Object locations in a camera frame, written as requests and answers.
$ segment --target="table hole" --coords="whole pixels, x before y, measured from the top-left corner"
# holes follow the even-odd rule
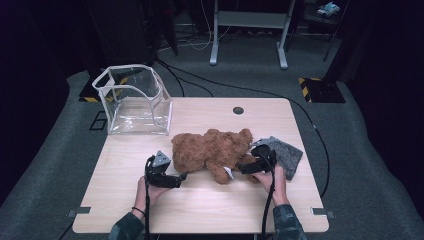
[[[235,107],[233,108],[233,112],[237,115],[241,115],[244,113],[244,109],[242,107]]]

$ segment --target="person's left hand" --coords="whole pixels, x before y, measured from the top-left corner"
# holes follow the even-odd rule
[[[149,186],[150,207],[155,205],[159,197],[163,193],[169,190],[171,190],[171,188],[160,188],[160,187],[155,187],[150,185]],[[138,180],[137,195],[135,197],[134,207],[140,209],[143,212],[146,210],[146,185],[145,185],[144,176]],[[143,218],[143,214],[137,211],[136,209],[133,209],[131,212],[139,219]]]

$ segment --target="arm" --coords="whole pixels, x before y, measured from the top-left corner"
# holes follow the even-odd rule
[[[305,233],[297,219],[286,194],[286,175],[284,169],[280,165],[275,166],[275,191],[272,194],[272,201],[275,208],[274,226],[275,226],[275,239],[277,240],[291,240],[291,239],[306,239]],[[263,185],[265,190],[269,192],[272,183],[271,172],[268,173],[255,173],[253,174]]]
[[[149,186],[149,197],[150,206],[152,207],[159,197],[170,190],[170,188],[158,188],[155,186]],[[145,179],[141,177],[138,180],[137,195],[134,202],[134,207],[140,209],[132,209],[131,212],[127,213],[118,222],[113,225],[112,230],[109,233],[109,240],[132,240],[136,239],[138,235],[144,230],[144,212],[146,210],[146,186]]]

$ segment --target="gray carpet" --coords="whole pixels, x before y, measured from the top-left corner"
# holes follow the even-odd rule
[[[208,80],[288,97],[305,108],[319,129],[330,156],[331,175],[322,201],[336,214],[325,233],[310,239],[423,239],[424,223],[402,184],[386,169],[370,144],[355,100],[344,83],[338,86],[345,104],[306,103],[299,77],[322,77],[334,57],[322,62],[324,38],[297,36],[287,53],[289,69],[281,70],[272,37],[233,38],[221,43],[217,66],[209,66],[211,45],[191,46],[158,53],[166,63]],[[182,91],[159,64],[159,73],[171,96]],[[186,81],[207,88],[215,97],[274,97],[263,92],[220,86],[174,72]],[[71,87],[66,106],[34,161],[0,209],[0,239],[105,239],[106,234],[76,234],[67,230],[70,209],[81,203],[106,139],[106,131],[89,131],[100,103],[78,102],[88,80],[85,72],[68,79]],[[182,83],[186,97],[210,97],[197,86]],[[320,191],[326,180],[324,148],[303,111],[292,104],[302,139]],[[161,236],[160,239],[252,239],[252,236]]]

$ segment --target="wrist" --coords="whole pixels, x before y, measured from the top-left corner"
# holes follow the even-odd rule
[[[138,219],[142,220],[146,214],[146,208],[132,207],[131,213],[134,214]]]
[[[284,196],[275,196],[275,194],[272,196],[272,201],[274,202],[275,206],[282,205],[282,204],[290,204],[289,199]]]

